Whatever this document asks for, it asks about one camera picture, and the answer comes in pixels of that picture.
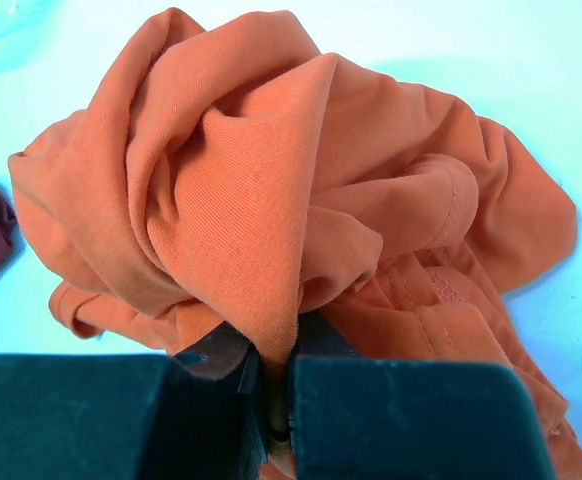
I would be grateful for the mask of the orange t shirt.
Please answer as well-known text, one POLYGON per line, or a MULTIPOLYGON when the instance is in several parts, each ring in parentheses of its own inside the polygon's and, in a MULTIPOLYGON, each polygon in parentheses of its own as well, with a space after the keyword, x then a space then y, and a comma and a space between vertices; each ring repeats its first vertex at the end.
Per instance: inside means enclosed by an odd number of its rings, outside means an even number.
POLYGON ((296 475, 282 381, 298 315, 321 309, 371 357, 511 368, 558 477, 582 479, 567 401, 502 300, 572 253, 576 206, 461 99, 321 53, 286 11, 207 31, 171 8, 8 167, 76 336, 176 354, 228 321, 254 343, 263 478, 296 475))

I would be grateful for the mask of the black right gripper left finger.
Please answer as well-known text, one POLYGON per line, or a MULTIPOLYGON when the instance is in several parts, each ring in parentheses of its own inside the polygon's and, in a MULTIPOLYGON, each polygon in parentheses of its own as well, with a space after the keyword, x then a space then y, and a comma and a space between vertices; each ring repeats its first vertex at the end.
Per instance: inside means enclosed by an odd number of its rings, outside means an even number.
POLYGON ((175 356, 0 354, 0 479, 255 479, 259 358, 222 324, 175 356))

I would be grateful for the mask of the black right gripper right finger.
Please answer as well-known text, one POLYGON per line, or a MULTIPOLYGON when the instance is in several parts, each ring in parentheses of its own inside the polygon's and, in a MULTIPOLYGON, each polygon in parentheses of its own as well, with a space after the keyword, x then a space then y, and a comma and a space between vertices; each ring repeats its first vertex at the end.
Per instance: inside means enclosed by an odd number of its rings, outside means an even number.
POLYGON ((290 386, 301 479, 552 479, 529 393, 482 363, 362 356, 319 312, 299 319, 290 386))

